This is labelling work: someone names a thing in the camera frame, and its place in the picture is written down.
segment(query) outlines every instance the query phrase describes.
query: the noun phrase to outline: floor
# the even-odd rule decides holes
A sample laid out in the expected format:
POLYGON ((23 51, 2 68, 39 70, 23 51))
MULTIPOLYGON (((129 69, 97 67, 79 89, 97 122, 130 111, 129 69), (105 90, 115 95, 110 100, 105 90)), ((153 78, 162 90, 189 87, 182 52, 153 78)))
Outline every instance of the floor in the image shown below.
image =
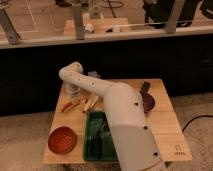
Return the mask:
MULTIPOLYGON (((123 7, 114 9, 116 17, 126 17, 132 30, 153 29, 144 26, 143 0, 122 0, 122 2, 123 7)), ((99 0, 99 3, 100 6, 108 5, 103 0, 99 0)), ((9 0, 6 11, 21 39, 60 36, 63 34, 66 20, 73 18, 72 7, 60 8, 55 5, 54 0, 9 0)), ((112 18, 109 8, 101 8, 101 12, 104 18, 112 18)), ((213 21, 204 17, 198 6, 192 26, 212 24, 213 21)), ((0 26, 1 39, 5 39, 5 34, 0 26)))
MULTIPOLYGON (((181 127, 193 117, 213 116, 213 93, 172 97, 181 127)), ((0 171, 66 171, 60 165, 43 165, 43 154, 53 111, 0 117, 0 171)), ((213 171, 213 119, 194 120, 184 135, 193 160, 171 163, 169 171, 213 171)), ((73 170, 89 170, 78 167, 73 170)))

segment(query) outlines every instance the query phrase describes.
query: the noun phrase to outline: metal bar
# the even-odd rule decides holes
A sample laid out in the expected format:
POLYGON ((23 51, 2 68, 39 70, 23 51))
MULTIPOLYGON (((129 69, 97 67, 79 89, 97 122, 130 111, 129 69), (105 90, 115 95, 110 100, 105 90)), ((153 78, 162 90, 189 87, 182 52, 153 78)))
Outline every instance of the metal bar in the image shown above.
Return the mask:
POLYGON ((72 4, 72 7, 73 7, 76 39, 83 40, 85 36, 84 36, 84 24, 83 24, 81 4, 74 3, 72 4))
POLYGON ((175 33, 185 1, 186 0, 175 0, 169 20, 164 28, 167 33, 175 33))
POLYGON ((0 9, 0 24, 7 36, 7 40, 11 45, 19 44, 19 35, 13 27, 10 18, 8 17, 5 9, 0 9))
POLYGON ((84 40, 76 40, 71 36, 55 36, 46 38, 32 38, 27 40, 20 40, 18 45, 10 45, 7 40, 0 39, 0 49, 9 48, 24 48, 24 47, 38 47, 38 46, 54 46, 54 45, 71 45, 82 43, 97 43, 107 41, 121 41, 121 40, 134 40, 134 39, 150 39, 161 37, 175 37, 175 36, 188 36, 188 35, 206 35, 213 34, 213 26, 193 26, 177 28, 173 34, 165 33, 164 29, 150 29, 138 30, 132 32, 121 32, 113 34, 88 34, 84 40))
POLYGON ((89 17, 90 19, 101 18, 101 9, 98 0, 89 0, 89 17))

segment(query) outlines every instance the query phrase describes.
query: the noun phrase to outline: orange object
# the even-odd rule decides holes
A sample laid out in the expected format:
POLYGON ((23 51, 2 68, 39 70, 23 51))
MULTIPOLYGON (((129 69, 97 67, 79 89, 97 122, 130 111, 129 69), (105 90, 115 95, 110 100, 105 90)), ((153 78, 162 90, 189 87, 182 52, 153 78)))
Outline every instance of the orange object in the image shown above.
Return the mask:
POLYGON ((49 136, 48 147, 56 154, 66 154, 72 151, 77 142, 77 135, 69 127, 59 127, 49 136))

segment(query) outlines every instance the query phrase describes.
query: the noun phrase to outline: white object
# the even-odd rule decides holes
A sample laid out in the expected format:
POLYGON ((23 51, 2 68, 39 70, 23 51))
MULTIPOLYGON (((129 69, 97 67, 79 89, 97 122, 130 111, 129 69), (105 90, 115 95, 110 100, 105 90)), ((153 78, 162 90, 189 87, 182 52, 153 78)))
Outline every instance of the white object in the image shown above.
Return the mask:
POLYGON ((120 33, 120 32, 122 32, 121 26, 119 26, 119 25, 114 25, 114 26, 112 27, 112 32, 114 32, 114 33, 120 33))
POLYGON ((138 92, 125 83, 114 83, 84 76, 75 62, 62 68, 59 76, 70 85, 79 86, 103 97, 104 109, 118 159, 123 171, 166 171, 144 114, 138 92))
POLYGON ((86 24, 85 32, 86 33, 94 33, 94 26, 91 23, 86 24))

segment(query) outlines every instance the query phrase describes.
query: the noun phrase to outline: metal rod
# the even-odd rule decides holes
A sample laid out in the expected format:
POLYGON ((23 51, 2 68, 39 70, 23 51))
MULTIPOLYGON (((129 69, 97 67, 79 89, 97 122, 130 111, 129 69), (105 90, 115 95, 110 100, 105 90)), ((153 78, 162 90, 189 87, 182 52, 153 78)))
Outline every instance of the metal rod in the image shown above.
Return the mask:
POLYGON ((164 28, 167 33, 175 33, 185 1, 186 0, 175 0, 169 20, 164 28))
POLYGON ((75 24, 75 35, 77 40, 84 40, 84 24, 82 17, 82 9, 80 3, 72 4, 73 7, 73 17, 75 24))
POLYGON ((19 35, 13 27, 10 18, 7 15, 5 9, 0 9, 0 24, 7 36, 7 40, 11 45, 19 44, 19 35))

